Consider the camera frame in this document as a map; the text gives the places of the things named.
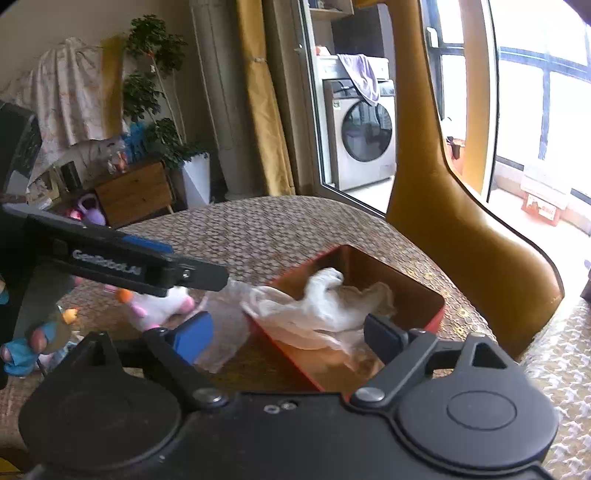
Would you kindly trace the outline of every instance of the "plastic bag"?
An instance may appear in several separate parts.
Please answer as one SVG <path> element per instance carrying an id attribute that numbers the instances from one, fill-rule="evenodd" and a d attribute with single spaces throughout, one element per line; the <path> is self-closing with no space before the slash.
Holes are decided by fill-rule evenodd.
<path id="1" fill-rule="evenodd" d="M 206 311 L 213 319 L 213 339 L 197 357 L 195 365 L 213 374 L 218 373 L 248 340 L 250 327 L 240 303 L 248 298 L 252 285 L 228 280 L 221 291 L 208 291 L 197 311 Z"/>
<path id="2" fill-rule="evenodd" d="M 272 287 L 253 287 L 242 308 L 275 340 L 303 350 L 332 348 L 349 355 L 363 348 L 369 313 L 395 313 L 393 293 L 381 282 L 364 291 L 343 286 L 343 274 L 325 268 L 312 275 L 296 301 Z"/>

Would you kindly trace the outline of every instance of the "purple towel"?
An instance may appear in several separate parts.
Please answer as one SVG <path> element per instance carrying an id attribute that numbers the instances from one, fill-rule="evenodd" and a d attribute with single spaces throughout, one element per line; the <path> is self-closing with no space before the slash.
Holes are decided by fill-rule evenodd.
<path id="1" fill-rule="evenodd" d="M 361 96 L 371 106 L 376 106 L 379 101 L 378 79 L 365 55 L 338 54 L 340 62 L 351 77 L 353 84 Z"/>

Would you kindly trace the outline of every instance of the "screw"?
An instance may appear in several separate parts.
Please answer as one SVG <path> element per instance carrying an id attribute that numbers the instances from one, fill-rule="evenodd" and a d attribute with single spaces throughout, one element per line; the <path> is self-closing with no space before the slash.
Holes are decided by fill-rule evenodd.
<path id="1" fill-rule="evenodd" d="M 283 410 L 295 410 L 297 408 L 297 403 L 286 401 L 281 404 L 281 408 L 283 408 Z"/>
<path id="2" fill-rule="evenodd" d="M 270 413 L 271 415 L 275 415 L 281 411 L 281 409 L 277 405 L 265 405 L 263 408 L 265 413 Z"/>
<path id="3" fill-rule="evenodd" d="M 193 392 L 193 398 L 205 405 L 215 405 L 224 400 L 224 395 L 217 388 L 199 388 Z"/>
<path id="4" fill-rule="evenodd" d="M 382 390 L 375 387 L 361 387 L 355 392 L 355 397 L 367 403 L 381 401 L 385 396 L 386 394 Z"/>

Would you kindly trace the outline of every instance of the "white cloth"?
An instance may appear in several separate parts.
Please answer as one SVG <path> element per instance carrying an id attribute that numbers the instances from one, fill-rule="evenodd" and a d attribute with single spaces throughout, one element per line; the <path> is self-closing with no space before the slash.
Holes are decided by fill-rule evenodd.
<path id="1" fill-rule="evenodd" d="M 2 100 L 37 114 L 43 144 L 30 182 L 70 146 L 108 138 L 103 124 L 101 72 L 102 49 L 68 38 L 0 92 Z"/>

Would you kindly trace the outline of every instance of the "red crate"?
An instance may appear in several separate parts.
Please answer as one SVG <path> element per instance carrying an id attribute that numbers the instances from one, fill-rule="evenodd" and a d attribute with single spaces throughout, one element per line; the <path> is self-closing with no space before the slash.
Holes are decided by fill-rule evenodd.
<path id="1" fill-rule="evenodd" d="M 301 300 L 308 279 L 318 270 L 328 267 L 344 275 L 344 285 L 360 290 L 379 281 L 388 285 L 394 292 L 397 310 L 392 321 L 400 328 L 421 328 L 432 333 L 439 330 L 445 310 L 445 299 L 439 293 L 351 245 L 335 247 L 288 270 L 269 285 Z M 300 350 L 273 340 L 256 321 L 251 321 L 259 344 L 278 361 L 282 372 L 299 386 L 307 390 L 338 391 L 348 396 L 367 381 L 367 378 L 344 365 L 344 352 L 330 348 Z"/>

